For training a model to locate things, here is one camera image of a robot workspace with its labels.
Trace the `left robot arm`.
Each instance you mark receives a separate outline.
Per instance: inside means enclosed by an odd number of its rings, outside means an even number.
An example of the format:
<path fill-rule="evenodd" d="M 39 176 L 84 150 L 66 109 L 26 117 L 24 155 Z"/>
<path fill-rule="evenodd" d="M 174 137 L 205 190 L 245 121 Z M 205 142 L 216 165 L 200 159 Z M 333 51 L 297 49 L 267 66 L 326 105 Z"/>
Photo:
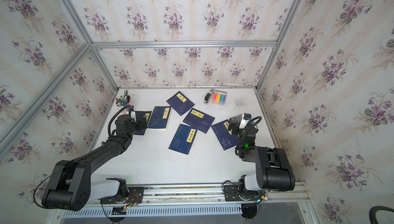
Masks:
<path fill-rule="evenodd" d="M 135 132 L 147 128 L 147 119 L 134 119 L 126 114 L 119 116 L 114 122 L 116 129 L 110 132 L 109 138 L 99 148 L 74 160 L 61 160 L 55 165 L 42 197 L 44 208 L 79 211 L 93 200 L 127 198 L 129 191 L 124 179 L 108 178 L 93 183 L 91 175 L 102 165 L 124 153 Z"/>

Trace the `grey striped cleaning cloth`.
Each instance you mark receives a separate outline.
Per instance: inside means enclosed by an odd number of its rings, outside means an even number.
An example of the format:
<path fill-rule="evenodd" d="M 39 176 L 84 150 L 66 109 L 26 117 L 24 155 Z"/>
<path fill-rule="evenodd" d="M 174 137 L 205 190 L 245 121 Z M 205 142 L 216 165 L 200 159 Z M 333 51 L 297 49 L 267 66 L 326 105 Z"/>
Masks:
<path fill-rule="evenodd" d="M 240 114 L 240 115 L 236 115 L 236 116 L 231 117 L 229 119 L 229 124 L 239 127 L 242 123 L 243 116 L 244 116 L 243 114 Z"/>

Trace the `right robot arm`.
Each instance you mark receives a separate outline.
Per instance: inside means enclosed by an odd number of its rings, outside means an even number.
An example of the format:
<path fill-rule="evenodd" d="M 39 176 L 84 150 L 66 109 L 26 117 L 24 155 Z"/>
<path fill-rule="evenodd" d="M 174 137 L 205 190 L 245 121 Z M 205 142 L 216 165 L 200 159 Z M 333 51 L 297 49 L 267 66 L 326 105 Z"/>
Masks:
<path fill-rule="evenodd" d="M 241 128 L 240 124 L 231 120 L 228 130 L 239 138 L 235 148 L 236 156 L 255 165 L 255 173 L 241 176 L 240 193 L 263 190 L 286 192 L 295 188 L 296 179 L 285 150 L 255 144 L 258 132 L 256 122 L 249 121 Z"/>

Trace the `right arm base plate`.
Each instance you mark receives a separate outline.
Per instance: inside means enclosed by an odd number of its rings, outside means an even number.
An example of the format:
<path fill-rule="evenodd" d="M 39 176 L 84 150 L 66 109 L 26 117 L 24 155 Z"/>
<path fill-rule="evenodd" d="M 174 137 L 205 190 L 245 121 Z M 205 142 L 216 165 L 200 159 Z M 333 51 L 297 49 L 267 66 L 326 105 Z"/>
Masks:
<path fill-rule="evenodd" d="M 222 185 L 222 191 L 224 193 L 224 199 L 226 202 L 236 201 L 252 201 L 256 202 L 262 198 L 264 191 L 248 191 L 239 190 L 238 185 L 225 183 Z"/>

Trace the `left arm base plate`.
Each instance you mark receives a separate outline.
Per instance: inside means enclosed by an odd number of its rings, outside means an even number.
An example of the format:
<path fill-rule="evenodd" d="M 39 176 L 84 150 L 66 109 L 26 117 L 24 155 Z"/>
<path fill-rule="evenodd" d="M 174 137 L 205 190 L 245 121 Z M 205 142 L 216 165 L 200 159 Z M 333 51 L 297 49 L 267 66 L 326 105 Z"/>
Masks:
<path fill-rule="evenodd" d="M 100 203 L 103 205 L 109 204 L 140 204 L 144 197 L 144 187 L 127 187 L 126 194 L 118 194 L 113 197 L 106 197 L 100 199 Z"/>

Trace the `blue book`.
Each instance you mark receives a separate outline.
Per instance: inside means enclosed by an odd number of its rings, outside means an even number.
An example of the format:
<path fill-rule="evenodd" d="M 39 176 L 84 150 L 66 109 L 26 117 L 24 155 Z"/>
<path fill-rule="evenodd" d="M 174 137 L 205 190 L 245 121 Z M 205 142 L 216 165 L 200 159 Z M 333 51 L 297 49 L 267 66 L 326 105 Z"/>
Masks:
<path fill-rule="evenodd" d="M 216 135 L 221 147 L 224 151 L 235 147 L 239 143 L 239 138 L 236 134 L 232 134 L 229 128 L 229 120 L 224 120 L 211 126 Z"/>
<path fill-rule="evenodd" d="M 215 118 L 202 111 L 192 108 L 183 120 L 183 123 L 196 127 L 199 131 L 207 133 Z"/>
<path fill-rule="evenodd" d="M 198 129 L 195 127 L 180 124 L 168 149 L 188 155 L 197 132 Z"/>
<path fill-rule="evenodd" d="M 137 130 L 135 135 L 145 135 L 148 122 L 150 120 L 151 111 L 136 111 Z"/>
<path fill-rule="evenodd" d="M 177 114 L 183 116 L 195 104 L 186 97 L 181 91 L 178 91 L 175 95 L 167 100 L 167 103 L 176 111 Z"/>
<path fill-rule="evenodd" d="M 156 106 L 154 107 L 148 129 L 166 130 L 170 118 L 171 106 Z"/>

